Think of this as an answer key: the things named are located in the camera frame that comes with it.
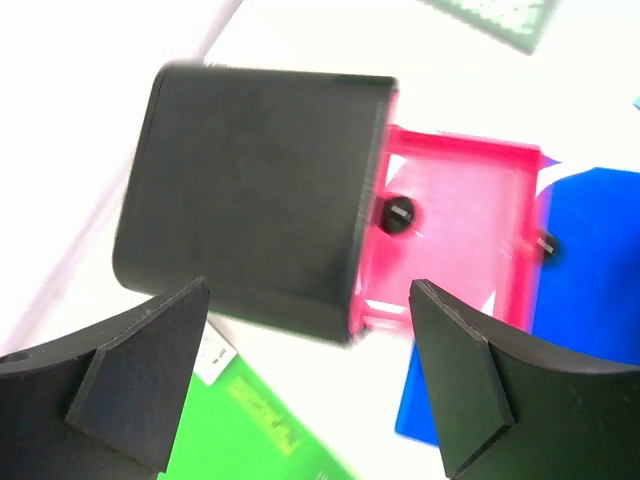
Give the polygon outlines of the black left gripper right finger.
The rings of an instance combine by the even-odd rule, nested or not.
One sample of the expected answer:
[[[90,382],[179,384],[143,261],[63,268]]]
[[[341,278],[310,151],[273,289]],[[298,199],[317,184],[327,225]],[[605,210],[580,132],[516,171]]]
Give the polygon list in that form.
[[[414,336],[450,479],[635,479],[639,370],[534,337],[428,280]]]

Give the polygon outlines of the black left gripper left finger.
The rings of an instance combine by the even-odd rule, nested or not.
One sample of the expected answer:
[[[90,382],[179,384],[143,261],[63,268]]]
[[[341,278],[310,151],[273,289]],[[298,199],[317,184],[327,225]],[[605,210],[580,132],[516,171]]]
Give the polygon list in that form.
[[[1,358],[4,479],[155,479],[166,471],[206,323],[196,278]]]

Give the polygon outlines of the pink top drawer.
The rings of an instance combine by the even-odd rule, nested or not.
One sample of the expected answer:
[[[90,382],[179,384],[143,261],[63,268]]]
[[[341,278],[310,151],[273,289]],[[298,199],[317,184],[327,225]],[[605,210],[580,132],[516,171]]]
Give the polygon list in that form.
[[[350,305],[352,332],[411,328],[409,290],[428,279],[516,328],[531,324],[541,251],[537,145],[392,126]]]

